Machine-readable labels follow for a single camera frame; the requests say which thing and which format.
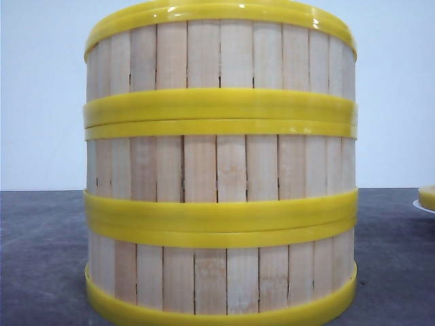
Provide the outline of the yellow rimmed steamer lid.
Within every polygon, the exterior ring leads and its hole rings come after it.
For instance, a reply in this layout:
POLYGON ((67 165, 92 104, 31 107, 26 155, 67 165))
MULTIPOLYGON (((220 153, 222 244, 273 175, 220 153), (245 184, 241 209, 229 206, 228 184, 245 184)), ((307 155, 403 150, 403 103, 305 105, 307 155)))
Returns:
POLYGON ((419 188, 419 203, 426 209, 435 210, 435 185, 419 188))

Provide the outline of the front bamboo steamer basket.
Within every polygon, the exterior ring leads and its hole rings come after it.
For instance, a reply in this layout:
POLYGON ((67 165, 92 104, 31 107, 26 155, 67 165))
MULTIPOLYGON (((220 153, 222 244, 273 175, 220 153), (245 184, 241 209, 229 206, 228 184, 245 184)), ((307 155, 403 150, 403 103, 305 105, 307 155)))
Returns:
POLYGON ((276 248, 126 244, 125 268, 93 259, 90 305, 115 325, 323 325, 355 296, 354 232, 276 248))

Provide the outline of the white plate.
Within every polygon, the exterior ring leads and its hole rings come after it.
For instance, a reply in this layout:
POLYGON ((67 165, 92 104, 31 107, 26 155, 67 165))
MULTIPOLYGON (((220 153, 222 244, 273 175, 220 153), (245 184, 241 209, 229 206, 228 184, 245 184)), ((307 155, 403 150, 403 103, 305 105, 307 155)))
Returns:
POLYGON ((435 214, 435 211, 433 211, 431 209, 427 209, 424 206, 422 206, 418 199, 413 201, 413 206, 416 209, 419 209, 420 211, 424 211, 424 212, 427 212, 427 213, 430 213, 430 214, 435 214))

